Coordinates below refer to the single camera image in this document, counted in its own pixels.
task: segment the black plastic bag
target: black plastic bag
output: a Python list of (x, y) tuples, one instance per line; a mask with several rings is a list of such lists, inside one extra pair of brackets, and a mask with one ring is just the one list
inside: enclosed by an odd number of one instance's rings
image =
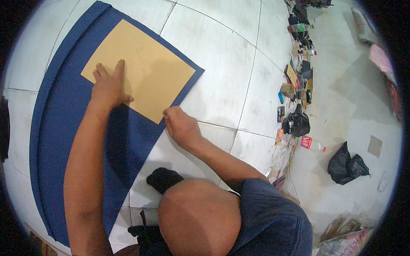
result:
[(283, 132), (301, 137), (310, 132), (309, 117), (302, 113), (302, 106), (298, 104), (295, 112), (290, 113), (282, 123)]
[(369, 175), (369, 168), (358, 154), (350, 158), (346, 141), (330, 159), (328, 174), (336, 183), (344, 185), (359, 176)]
[(293, 14), (289, 16), (287, 19), (289, 21), (289, 25), (297, 24), (297, 23), (305, 23), (310, 25), (308, 18), (308, 11), (306, 7), (303, 7), (300, 2), (296, 1), (295, 6), (292, 9)]

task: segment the plastic bottle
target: plastic bottle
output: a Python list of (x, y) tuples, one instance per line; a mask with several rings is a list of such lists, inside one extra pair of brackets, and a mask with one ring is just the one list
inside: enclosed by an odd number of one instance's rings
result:
[(316, 56), (317, 52), (315, 50), (302, 50), (302, 55), (303, 56)]
[(299, 145), (301, 147), (304, 147), (308, 150), (312, 150), (315, 152), (325, 152), (326, 147), (323, 146), (319, 141), (312, 139), (309, 136), (303, 136), (300, 139)]
[(309, 28), (314, 28), (314, 26), (308, 25), (305, 23), (293, 24), (293, 25), (287, 26), (287, 30), (291, 33), (304, 32), (304, 31), (307, 31)]

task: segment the hand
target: hand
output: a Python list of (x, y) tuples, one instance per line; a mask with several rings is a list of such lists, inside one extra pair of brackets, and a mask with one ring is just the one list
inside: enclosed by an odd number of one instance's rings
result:
[(93, 71), (96, 83), (91, 92), (91, 101), (99, 108), (110, 111), (123, 102), (134, 101), (131, 95), (125, 95), (123, 92), (124, 65), (125, 61), (120, 60), (112, 76), (107, 73), (101, 63), (96, 65), (97, 69)]
[(198, 121), (187, 115), (180, 107), (165, 109), (164, 121), (171, 138), (184, 150), (192, 152), (204, 141)]

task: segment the cardboard piece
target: cardboard piece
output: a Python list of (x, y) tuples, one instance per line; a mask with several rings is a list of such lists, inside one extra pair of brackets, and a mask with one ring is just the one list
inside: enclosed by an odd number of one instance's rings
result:
[(296, 75), (295, 71), (293, 70), (292, 66), (290, 64), (287, 65), (287, 70), (286, 70), (286, 74), (289, 77), (291, 83), (293, 84), (293, 86), (296, 86), (296, 81), (298, 79), (298, 76)]
[(130, 108), (159, 124), (195, 70), (156, 40), (121, 20), (102, 41), (81, 75), (95, 83), (93, 70), (101, 63), (112, 75), (125, 60), (124, 92), (134, 97)]
[(374, 155), (377, 158), (380, 158), (380, 153), (382, 151), (382, 145), (383, 145), (383, 142), (380, 139), (371, 135), (369, 147), (367, 148), (367, 152), (369, 152), (370, 154)]
[[(311, 93), (311, 96), (312, 96), (312, 98), (313, 98), (313, 78), (306, 80), (305, 91), (307, 91), (308, 89), (310, 89), (310, 93)], [(304, 105), (305, 108), (306, 108), (307, 105), (310, 104), (310, 103), (308, 103), (307, 100), (306, 100), (306, 94), (304, 95), (304, 97), (303, 97), (303, 99), (302, 99), (302, 103), (303, 103), (303, 105)]]
[(293, 44), (293, 47), (292, 47), (292, 55), (293, 56), (295, 56), (296, 53), (298, 53), (298, 51), (301, 50), (299, 45), (301, 45), (301, 43), (299, 41), (295, 41), (295, 43)]

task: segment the black object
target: black object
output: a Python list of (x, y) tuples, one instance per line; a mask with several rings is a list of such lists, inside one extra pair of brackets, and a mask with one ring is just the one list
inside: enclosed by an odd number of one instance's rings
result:
[(168, 188), (183, 180), (184, 178), (176, 171), (160, 167), (147, 177), (147, 184), (163, 195)]
[(287, 68), (288, 68), (288, 65), (285, 66), (285, 69), (283, 70), (283, 73), (285, 74), (286, 78), (287, 78), (288, 81), (290, 82), (290, 77), (287, 75)]
[(310, 89), (306, 90), (306, 102), (312, 104), (312, 92)]
[(295, 112), (290, 113), (282, 123), (283, 133), (300, 137), (310, 132), (309, 117), (302, 113), (302, 106), (298, 104)]
[(0, 100), (0, 162), (3, 163), (9, 157), (10, 116), (8, 101), (3, 96)]
[(141, 215), (143, 226), (128, 228), (128, 232), (132, 236), (137, 237), (139, 255), (147, 255), (147, 253), (150, 252), (150, 255), (172, 256), (171, 251), (162, 237), (159, 226), (147, 226), (144, 210), (139, 214)]
[(350, 153), (347, 150), (347, 141), (345, 141), (330, 159), (328, 174), (336, 183), (344, 185), (359, 176), (369, 175), (369, 168), (358, 154), (352, 159), (350, 158)]
[(296, 1), (295, 6), (292, 9), (293, 14), (290, 15), (288, 18), (289, 25), (297, 24), (297, 23), (305, 23), (310, 25), (308, 18), (308, 12), (306, 10), (305, 6), (302, 6), (302, 4), (299, 1)]
[(278, 122), (282, 122), (285, 116), (285, 106), (278, 107)]
[(302, 76), (305, 79), (312, 79), (313, 78), (313, 68), (303, 72)]
[(304, 73), (306, 71), (310, 70), (310, 62), (302, 60), (302, 68), (301, 68), (301, 73)]
[(310, 49), (312, 48), (312, 46), (314, 46), (314, 45), (313, 45), (313, 42), (312, 42), (312, 40), (309, 38), (307, 32), (306, 32), (305, 37), (303, 37), (303, 39), (301, 40), (301, 43), (302, 43), (304, 46), (306, 46), (308, 50), (310, 50)]

